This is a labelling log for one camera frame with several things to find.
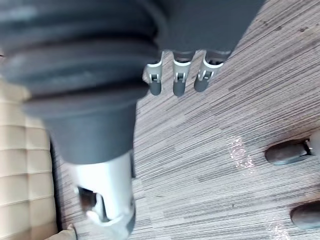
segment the striped carpet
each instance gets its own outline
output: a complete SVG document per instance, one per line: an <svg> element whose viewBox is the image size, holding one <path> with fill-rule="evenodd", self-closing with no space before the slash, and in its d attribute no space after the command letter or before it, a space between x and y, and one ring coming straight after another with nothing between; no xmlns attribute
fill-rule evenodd
<svg viewBox="0 0 320 240"><path fill-rule="evenodd" d="M162 93L138 104L135 131L137 221L132 240L317 240L290 210L320 198L320 163L273 166L264 150L320 129L320 1L268 0L205 93L193 81L172 92L171 53ZM79 240L105 239L86 220L58 157L64 227Z"/></svg>

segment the caster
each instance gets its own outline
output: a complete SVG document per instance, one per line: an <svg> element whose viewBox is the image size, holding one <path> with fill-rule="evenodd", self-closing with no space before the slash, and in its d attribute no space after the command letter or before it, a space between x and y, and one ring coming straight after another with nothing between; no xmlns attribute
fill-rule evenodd
<svg viewBox="0 0 320 240"><path fill-rule="evenodd" d="M291 211L291 221L303 230L320 228L320 201L308 202Z"/></svg>
<svg viewBox="0 0 320 240"><path fill-rule="evenodd" d="M211 55L206 52L203 56L200 69L194 81L194 89L199 93L207 89L209 82L216 77L220 68L224 65L222 61L211 57Z"/></svg>
<svg viewBox="0 0 320 240"><path fill-rule="evenodd" d="M149 89L152 95L157 96L161 93L161 77L162 77L162 56L159 62L147 64L145 68Z"/></svg>
<svg viewBox="0 0 320 240"><path fill-rule="evenodd" d="M294 139L268 148L264 155L273 165L286 165L308 159L320 153L320 131L308 138Z"/></svg>
<svg viewBox="0 0 320 240"><path fill-rule="evenodd" d="M185 93L186 81L189 74L191 61L195 52L173 53L173 94L181 97Z"/></svg>

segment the gray carpet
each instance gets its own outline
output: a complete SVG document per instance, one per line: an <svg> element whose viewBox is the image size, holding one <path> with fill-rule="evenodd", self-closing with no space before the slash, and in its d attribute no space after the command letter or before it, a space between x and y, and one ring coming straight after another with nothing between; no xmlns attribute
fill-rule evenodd
<svg viewBox="0 0 320 240"><path fill-rule="evenodd" d="M290 210L320 198L320 163L273 166L264 150L320 129L320 1L269 0L205 93L172 92L167 53L160 96L138 104L137 222L132 240L316 240ZM57 159L62 222L105 239L86 220Z"/></svg>

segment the beige leather seat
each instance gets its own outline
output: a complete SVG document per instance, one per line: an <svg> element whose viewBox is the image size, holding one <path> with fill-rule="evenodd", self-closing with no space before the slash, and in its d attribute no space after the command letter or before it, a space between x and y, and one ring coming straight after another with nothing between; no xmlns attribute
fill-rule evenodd
<svg viewBox="0 0 320 240"><path fill-rule="evenodd" d="M50 142L19 102L27 92L0 79L0 240L57 233Z"/></svg>

